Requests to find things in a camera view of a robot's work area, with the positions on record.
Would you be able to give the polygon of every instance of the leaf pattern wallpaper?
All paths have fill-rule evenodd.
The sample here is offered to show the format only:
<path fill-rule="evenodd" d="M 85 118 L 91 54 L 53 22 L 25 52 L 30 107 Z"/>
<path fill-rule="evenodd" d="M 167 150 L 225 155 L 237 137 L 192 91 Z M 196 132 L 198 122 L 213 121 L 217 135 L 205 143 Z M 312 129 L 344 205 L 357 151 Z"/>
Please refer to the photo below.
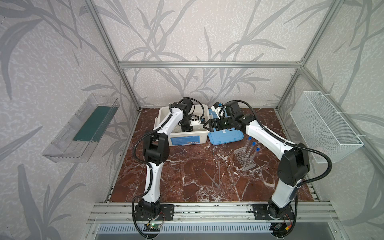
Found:
<path fill-rule="evenodd" d="M 377 149 L 384 153 L 383 69 L 384 1 L 344 1 L 306 67 L 342 106 Z M 303 91 L 300 77 L 279 110 L 291 137 L 301 140 L 290 111 Z M 313 176 L 325 170 L 311 161 Z M 314 184 L 331 200 L 351 240 L 382 239 L 384 177 L 361 149 L 333 164 L 331 174 Z"/>
<path fill-rule="evenodd" d="M 137 111 L 83 1 L 0 1 L 0 239 L 78 239 Z M 120 108 L 84 164 L 41 154 L 89 94 Z"/>
<path fill-rule="evenodd" d="M 331 3 L 94 2 L 120 61 L 299 61 Z M 143 107 L 166 106 L 183 96 L 208 105 L 249 96 L 247 101 L 253 106 L 273 106 L 293 71 L 125 69 Z"/>

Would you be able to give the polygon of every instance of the label sticker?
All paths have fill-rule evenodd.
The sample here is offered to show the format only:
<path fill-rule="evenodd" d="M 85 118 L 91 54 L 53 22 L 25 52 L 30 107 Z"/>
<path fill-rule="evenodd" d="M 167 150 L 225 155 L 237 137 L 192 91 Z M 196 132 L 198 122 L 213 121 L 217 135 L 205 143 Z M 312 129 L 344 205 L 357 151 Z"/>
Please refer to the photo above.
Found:
<path fill-rule="evenodd" d="M 200 136 L 171 137 L 172 145 L 187 145 L 200 143 Z"/>

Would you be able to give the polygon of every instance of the red wire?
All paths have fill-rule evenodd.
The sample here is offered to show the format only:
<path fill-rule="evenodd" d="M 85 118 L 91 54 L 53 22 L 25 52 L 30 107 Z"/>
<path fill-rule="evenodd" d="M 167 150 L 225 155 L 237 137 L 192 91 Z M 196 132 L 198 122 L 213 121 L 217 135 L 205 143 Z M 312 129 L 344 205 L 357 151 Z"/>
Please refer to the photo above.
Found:
<path fill-rule="evenodd" d="M 292 226 L 292 221 L 291 221 L 291 219 L 289 218 L 288 214 L 286 214 L 286 215 L 287 215 L 289 221 L 291 222 L 291 225 L 290 225 L 290 226 Z"/>

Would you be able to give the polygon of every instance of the metal grille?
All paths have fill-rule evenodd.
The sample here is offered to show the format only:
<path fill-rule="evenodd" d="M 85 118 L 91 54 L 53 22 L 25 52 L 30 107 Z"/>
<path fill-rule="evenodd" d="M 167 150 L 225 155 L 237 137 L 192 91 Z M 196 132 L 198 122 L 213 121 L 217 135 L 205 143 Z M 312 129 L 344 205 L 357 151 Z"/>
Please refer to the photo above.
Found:
<path fill-rule="evenodd" d="M 164 233 L 269 233 L 270 223 L 165 223 Z M 100 224 L 98 233 L 137 233 L 133 223 Z"/>
<path fill-rule="evenodd" d="M 332 162 L 363 146 L 340 112 L 319 91 L 304 91 L 291 116 L 307 146 L 327 154 Z M 326 163 L 320 155 L 313 157 L 318 163 Z"/>

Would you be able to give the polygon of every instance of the test tube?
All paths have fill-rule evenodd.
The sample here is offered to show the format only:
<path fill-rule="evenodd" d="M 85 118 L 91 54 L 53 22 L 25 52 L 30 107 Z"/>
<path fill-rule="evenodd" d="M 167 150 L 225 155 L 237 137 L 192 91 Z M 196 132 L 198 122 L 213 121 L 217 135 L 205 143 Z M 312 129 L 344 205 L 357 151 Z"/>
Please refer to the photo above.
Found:
<path fill-rule="evenodd" d="M 252 139 L 252 137 L 249 137 L 249 138 L 248 138 L 247 142 L 245 143 L 245 147 L 244 147 L 244 149 L 243 149 L 243 152 L 245 152 L 245 151 L 247 150 L 247 147 L 248 147 L 249 144 L 251 143 L 251 139 Z"/>
<path fill-rule="evenodd" d="M 256 143 L 253 142 L 252 145 L 251 145 L 251 147 L 250 147 L 249 150 L 248 150 L 247 157 L 249 157 L 249 155 L 251 154 L 251 151 L 252 151 L 252 149 L 253 149 L 253 147 L 254 147 L 255 145 L 256 145 Z"/>
<path fill-rule="evenodd" d="M 256 157 L 256 154 L 257 154 L 258 151 L 260 151 L 260 148 L 256 148 L 256 151 L 252 155 L 252 159 L 254 159 Z"/>

